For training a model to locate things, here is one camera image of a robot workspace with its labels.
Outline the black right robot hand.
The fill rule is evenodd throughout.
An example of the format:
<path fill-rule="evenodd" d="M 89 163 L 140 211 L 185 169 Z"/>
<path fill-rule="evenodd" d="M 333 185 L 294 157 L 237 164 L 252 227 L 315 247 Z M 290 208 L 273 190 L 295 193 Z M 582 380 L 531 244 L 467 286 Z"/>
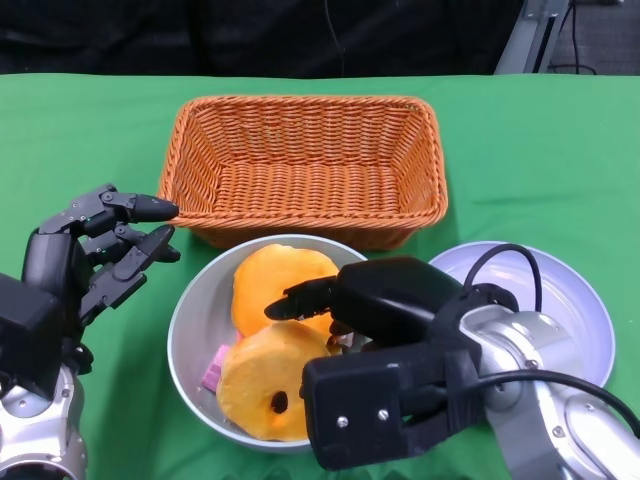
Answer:
<path fill-rule="evenodd" d="M 436 314 L 461 291 L 459 281 L 413 257 L 367 260 L 285 289 L 264 313 L 277 321 L 327 313 L 332 337 L 354 333 L 393 347 L 424 340 Z"/>

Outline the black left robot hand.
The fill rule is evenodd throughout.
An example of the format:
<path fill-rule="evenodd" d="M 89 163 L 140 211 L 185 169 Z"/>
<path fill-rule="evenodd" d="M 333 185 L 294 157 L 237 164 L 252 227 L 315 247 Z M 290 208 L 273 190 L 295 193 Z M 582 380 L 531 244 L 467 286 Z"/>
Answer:
<path fill-rule="evenodd" d="M 64 334 L 78 335 L 144 285 L 153 263 L 181 258 L 169 245 L 175 228 L 168 221 L 178 214 L 171 201 L 103 185 L 34 230 L 22 281 L 58 299 Z"/>

